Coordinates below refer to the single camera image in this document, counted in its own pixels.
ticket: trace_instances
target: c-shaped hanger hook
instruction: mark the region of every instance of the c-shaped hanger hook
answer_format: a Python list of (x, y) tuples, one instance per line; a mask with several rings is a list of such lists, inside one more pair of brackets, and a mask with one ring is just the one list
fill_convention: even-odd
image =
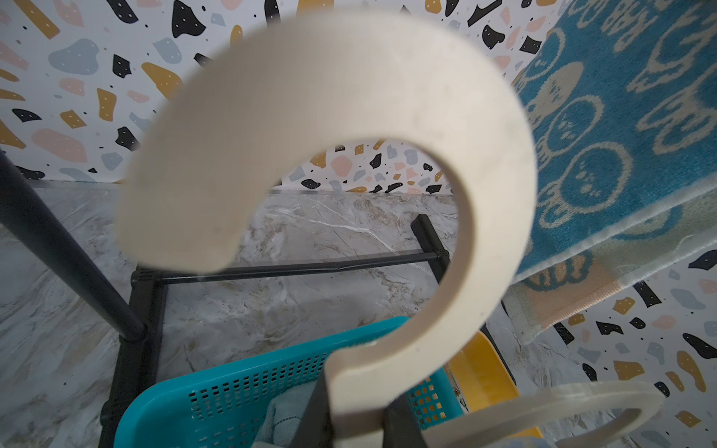
[(458, 241), (435, 296), (407, 324), (326, 362), (341, 447), (380, 446), (381, 410), (469, 341), (523, 256), (533, 140), (488, 58), (398, 14), (315, 14), (257, 32), (161, 113), (133, 157), (115, 226), (121, 249), (144, 264), (219, 270), (276, 179), (319, 148), (369, 137), (409, 141), (443, 167)]

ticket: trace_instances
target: blue plastic basket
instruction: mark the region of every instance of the blue plastic basket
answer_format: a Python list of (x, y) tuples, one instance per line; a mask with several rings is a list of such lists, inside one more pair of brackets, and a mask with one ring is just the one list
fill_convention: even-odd
[[(378, 339), (407, 320), (385, 320), (158, 383), (125, 412), (115, 448), (248, 447), (274, 397), (316, 380), (334, 350)], [(463, 415), (442, 368), (407, 393), (423, 429)]]

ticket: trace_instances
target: white plastic hook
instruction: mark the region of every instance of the white plastic hook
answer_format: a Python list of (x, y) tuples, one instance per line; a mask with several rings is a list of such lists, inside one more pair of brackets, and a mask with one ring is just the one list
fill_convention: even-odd
[(624, 409), (597, 429), (556, 442), (558, 448), (599, 448), (636, 430), (664, 401), (662, 392), (639, 381), (565, 384), (432, 426), (423, 431), (423, 438), (429, 448), (481, 448), (549, 421), (587, 411)]
[(319, 148), (371, 136), (412, 142), (439, 162), (458, 243), (436, 295), (407, 324), (328, 359), (340, 447), (381, 445), (382, 409), (468, 342), (523, 255), (533, 141), (491, 61), (399, 14), (316, 14), (257, 32), (162, 112), (135, 153), (116, 224), (122, 250), (144, 264), (219, 270), (277, 178)]

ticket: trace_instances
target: black metal rod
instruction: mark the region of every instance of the black metal rod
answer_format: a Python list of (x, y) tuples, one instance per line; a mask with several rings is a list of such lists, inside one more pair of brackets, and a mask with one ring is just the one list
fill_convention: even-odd
[(304, 264), (278, 264), (275, 266), (230, 267), (214, 274), (197, 275), (186, 272), (162, 272), (165, 285), (175, 283), (218, 282), (221, 280), (244, 280), (249, 278), (284, 277), (287, 275), (327, 274), (331, 272), (353, 271), (372, 267), (394, 266), (418, 262), (430, 262), (440, 257), (438, 252), (420, 252), (417, 254), (389, 255), (340, 262), (321, 262)]
[(130, 342), (144, 338), (145, 324), (2, 152), (0, 223), (123, 338)]
[(436, 277), (436, 281), (441, 283), (441, 280), (443, 280), (443, 276), (448, 269), (448, 265), (450, 264), (450, 257), (448, 255), (448, 251), (443, 247), (443, 243), (441, 243), (441, 239), (438, 237), (436, 229), (433, 228), (433, 224), (431, 224), (431, 220), (428, 218), (428, 215), (421, 213), (416, 216), (416, 219), (414, 219), (411, 223), (411, 230), (413, 231), (413, 234), (416, 235), (418, 244), (421, 245), (423, 252), (434, 251), (440, 254), (440, 257), (438, 257), (435, 261), (430, 262), (428, 265), (431, 267), (433, 276)]
[(130, 308), (147, 322), (147, 336), (141, 343), (120, 339), (110, 397), (100, 412), (99, 448), (112, 448), (117, 426), (132, 401), (149, 386), (155, 384), (162, 344), (164, 305), (168, 286), (157, 271), (137, 268), (137, 283), (132, 286)]

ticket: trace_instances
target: blue towel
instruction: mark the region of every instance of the blue towel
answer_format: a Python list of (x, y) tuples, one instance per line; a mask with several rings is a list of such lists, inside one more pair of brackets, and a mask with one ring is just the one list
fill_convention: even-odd
[(522, 343), (717, 242), (717, 2), (575, 0), (514, 81), (538, 203)]

